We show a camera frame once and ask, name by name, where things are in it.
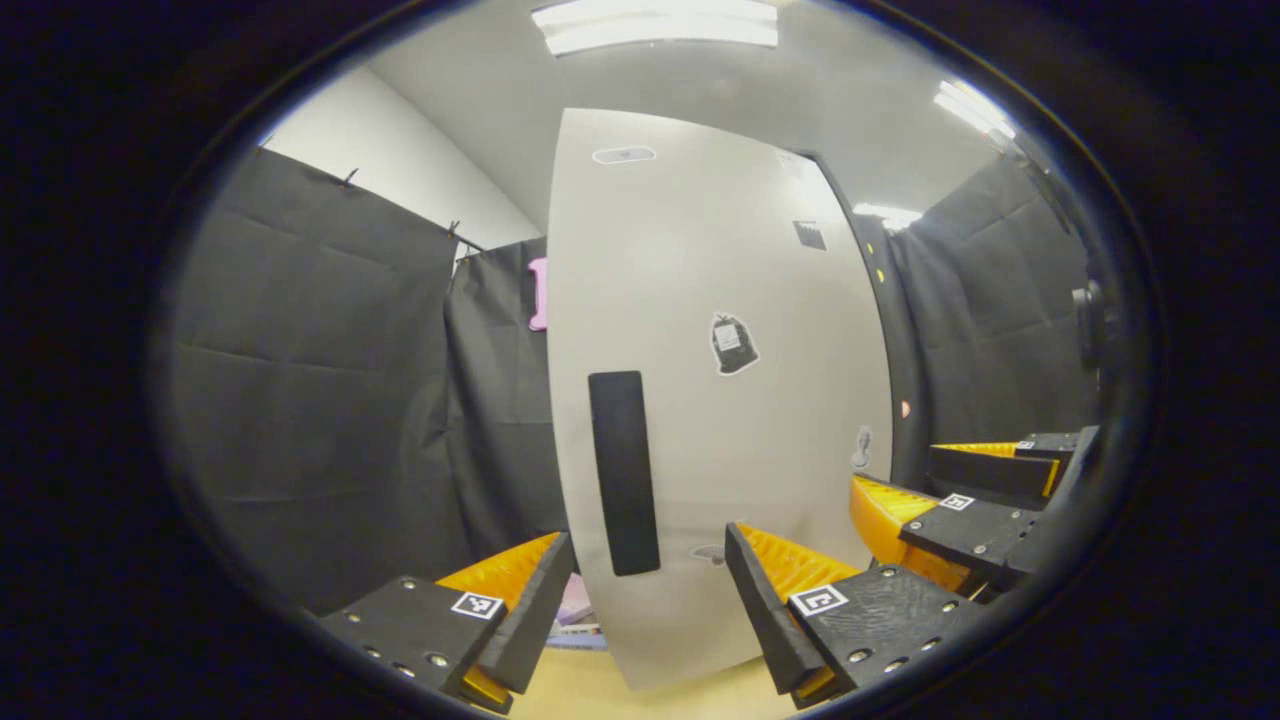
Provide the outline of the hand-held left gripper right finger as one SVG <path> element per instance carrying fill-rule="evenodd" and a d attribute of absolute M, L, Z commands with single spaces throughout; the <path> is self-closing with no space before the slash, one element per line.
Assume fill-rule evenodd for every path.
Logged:
<path fill-rule="evenodd" d="M 724 562 L 774 688 L 799 710 L 878 691 L 984 611 L 905 566 L 860 571 L 740 521 L 724 528 Z"/>

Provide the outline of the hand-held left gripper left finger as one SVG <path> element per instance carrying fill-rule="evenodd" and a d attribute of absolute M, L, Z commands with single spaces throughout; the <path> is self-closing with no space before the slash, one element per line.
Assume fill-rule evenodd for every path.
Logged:
<path fill-rule="evenodd" d="M 527 691 L 573 569 L 564 532 L 440 579 L 399 575 L 320 619 L 340 656 L 413 698 L 506 715 Z"/>

